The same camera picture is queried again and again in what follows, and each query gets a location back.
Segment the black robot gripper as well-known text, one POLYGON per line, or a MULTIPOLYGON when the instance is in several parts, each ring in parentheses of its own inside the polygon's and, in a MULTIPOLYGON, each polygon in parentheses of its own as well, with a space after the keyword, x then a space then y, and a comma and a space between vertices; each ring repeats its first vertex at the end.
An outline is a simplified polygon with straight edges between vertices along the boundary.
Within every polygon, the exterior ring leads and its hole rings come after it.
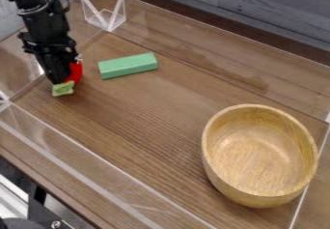
POLYGON ((54 84, 81 78, 77 42, 69 36, 66 10, 19 11, 26 31, 19 33, 23 51, 41 58, 47 78, 54 84))

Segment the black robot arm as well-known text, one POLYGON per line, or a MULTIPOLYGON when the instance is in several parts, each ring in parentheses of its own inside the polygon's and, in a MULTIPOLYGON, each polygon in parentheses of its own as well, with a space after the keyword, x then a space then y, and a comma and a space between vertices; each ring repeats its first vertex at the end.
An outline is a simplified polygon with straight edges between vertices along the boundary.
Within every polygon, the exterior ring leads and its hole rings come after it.
POLYGON ((70 37, 66 13, 70 5, 61 0, 10 0, 19 8, 26 32, 19 33, 23 50, 33 54, 54 84, 77 84, 83 76, 83 65, 77 42, 70 37))

